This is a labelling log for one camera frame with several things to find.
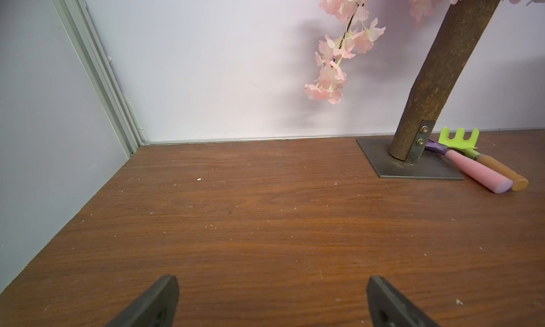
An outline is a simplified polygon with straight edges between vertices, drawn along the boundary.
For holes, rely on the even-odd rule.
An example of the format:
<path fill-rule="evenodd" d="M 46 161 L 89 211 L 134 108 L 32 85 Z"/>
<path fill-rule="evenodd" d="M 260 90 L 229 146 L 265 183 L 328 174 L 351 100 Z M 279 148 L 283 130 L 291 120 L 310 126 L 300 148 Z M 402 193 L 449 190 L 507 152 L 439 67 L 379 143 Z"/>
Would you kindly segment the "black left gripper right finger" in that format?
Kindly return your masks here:
<path fill-rule="evenodd" d="M 370 277 L 366 294 L 374 327 L 439 327 L 384 277 Z"/>

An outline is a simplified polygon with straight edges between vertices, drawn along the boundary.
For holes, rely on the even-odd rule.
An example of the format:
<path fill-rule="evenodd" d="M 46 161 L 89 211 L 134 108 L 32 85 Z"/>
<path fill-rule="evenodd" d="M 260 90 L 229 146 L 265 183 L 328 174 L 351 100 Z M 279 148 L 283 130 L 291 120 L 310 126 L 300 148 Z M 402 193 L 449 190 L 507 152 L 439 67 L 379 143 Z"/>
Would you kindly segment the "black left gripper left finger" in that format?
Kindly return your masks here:
<path fill-rule="evenodd" d="M 164 275 L 106 326 L 172 326 L 179 296 L 177 277 Z"/>

